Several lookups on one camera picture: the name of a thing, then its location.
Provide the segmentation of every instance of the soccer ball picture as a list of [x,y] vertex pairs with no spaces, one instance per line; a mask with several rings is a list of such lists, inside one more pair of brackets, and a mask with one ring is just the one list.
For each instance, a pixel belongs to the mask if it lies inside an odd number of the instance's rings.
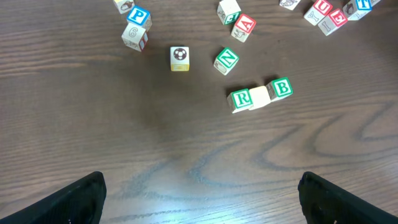
[[177,60],[184,60],[187,57],[187,51],[185,51],[184,49],[175,49],[174,57]]

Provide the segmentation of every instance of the green letter n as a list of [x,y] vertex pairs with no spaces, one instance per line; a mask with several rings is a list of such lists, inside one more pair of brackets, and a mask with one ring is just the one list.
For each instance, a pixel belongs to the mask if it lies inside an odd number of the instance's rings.
[[225,48],[218,56],[218,60],[227,68],[231,68],[238,59],[239,57],[229,48]]

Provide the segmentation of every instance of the letter block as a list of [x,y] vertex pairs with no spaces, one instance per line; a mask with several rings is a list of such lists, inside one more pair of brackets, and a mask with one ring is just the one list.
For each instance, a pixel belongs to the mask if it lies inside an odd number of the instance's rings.
[[173,72],[189,71],[189,47],[171,47],[170,66]]
[[132,8],[131,12],[127,16],[127,21],[144,28],[146,31],[148,31],[152,26],[150,12],[138,6],[134,6]]
[[232,113],[244,111],[253,106],[253,101],[251,100],[248,89],[232,92],[227,97],[227,101]]
[[113,0],[114,5],[119,10],[120,14],[124,14],[132,9],[134,6],[133,0]]
[[344,15],[344,13],[340,9],[336,9],[333,12],[329,13],[328,16],[323,18],[318,24],[318,27],[325,35],[330,35],[347,22],[348,19]]
[[312,25],[317,25],[328,13],[333,6],[326,0],[317,0],[314,5],[305,13],[304,19]]
[[129,23],[122,34],[126,46],[142,52],[148,41],[147,32],[144,28]]
[[241,8],[235,0],[222,0],[218,4],[217,15],[224,25],[235,22],[241,13]]
[[357,21],[372,11],[371,0],[351,0],[343,7],[344,15],[349,21]]
[[235,22],[231,35],[241,42],[245,42],[256,25],[256,21],[246,14],[241,14]]
[[239,60],[239,56],[229,47],[226,47],[214,61],[214,67],[223,75],[227,75]]
[[266,85],[271,102],[281,100],[293,94],[288,78],[280,78]]

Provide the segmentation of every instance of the blue border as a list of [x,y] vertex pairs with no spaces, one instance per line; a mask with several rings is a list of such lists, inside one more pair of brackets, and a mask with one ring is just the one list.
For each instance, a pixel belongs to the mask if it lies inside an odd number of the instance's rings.
[[359,10],[359,11],[372,11],[372,3],[371,3],[370,0],[367,0],[367,2],[369,3],[369,6],[370,6],[369,9],[360,9],[360,8],[358,7],[358,2],[359,2],[359,1],[362,1],[362,0],[355,0],[355,4],[356,4],[357,10]]
[[[144,12],[147,13],[147,15],[144,17],[144,19],[142,20],[142,22],[141,22],[140,24],[139,24],[139,23],[136,23],[135,21],[133,21],[133,20],[130,19],[130,16],[131,16],[131,14],[132,14],[134,8],[137,8],[138,10],[141,10],[141,11],[144,11]],[[150,15],[150,12],[149,12],[148,10],[145,10],[145,9],[139,7],[139,6],[134,6],[134,7],[131,9],[131,11],[129,12],[129,15],[127,16],[127,20],[130,21],[130,22],[132,22],[132,23],[135,23],[135,24],[137,24],[137,25],[142,26],[142,25],[144,25],[144,23],[147,21],[149,15]]]

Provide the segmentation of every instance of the black object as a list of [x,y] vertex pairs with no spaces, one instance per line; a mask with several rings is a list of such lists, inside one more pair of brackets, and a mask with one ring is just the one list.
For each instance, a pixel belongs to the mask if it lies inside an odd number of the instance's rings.
[[104,176],[94,172],[3,218],[0,224],[98,224],[105,197]]
[[312,172],[298,184],[308,224],[392,224],[398,218],[365,202]]

